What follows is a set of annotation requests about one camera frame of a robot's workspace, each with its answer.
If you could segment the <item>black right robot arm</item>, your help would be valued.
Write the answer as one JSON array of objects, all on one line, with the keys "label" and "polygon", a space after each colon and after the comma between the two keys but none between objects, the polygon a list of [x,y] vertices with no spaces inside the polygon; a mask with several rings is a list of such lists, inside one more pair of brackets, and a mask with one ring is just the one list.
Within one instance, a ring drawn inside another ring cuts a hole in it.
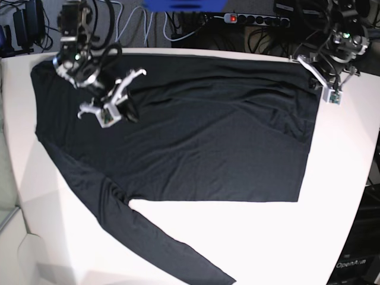
[{"label": "black right robot arm", "polygon": [[122,56],[122,48],[110,43],[107,37],[97,47],[93,45],[97,23],[97,9],[86,1],[66,1],[58,15],[61,32],[60,51],[53,58],[56,73],[74,88],[84,88],[92,95],[90,102],[80,104],[77,116],[92,114],[102,128],[109,128],[122,119],[136,123],[139,115],[128,86],[140,75],[143,68],[132,69],[123,78],[112,76],[109,70]]}]

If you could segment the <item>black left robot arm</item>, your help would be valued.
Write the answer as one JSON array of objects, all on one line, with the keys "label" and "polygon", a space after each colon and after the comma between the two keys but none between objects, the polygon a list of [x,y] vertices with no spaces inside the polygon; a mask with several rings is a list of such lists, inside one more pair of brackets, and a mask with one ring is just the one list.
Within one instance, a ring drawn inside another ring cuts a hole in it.
[{"label": "black left robot arm", "polygon": [[368,28],[357,10],[356,1],[294,1],[294,28],[306,37],[300,49],[313,54],[309,63],[321,73],[328,86],[340,89],[341,73],[357,73],[352,62],[370,45]]}]

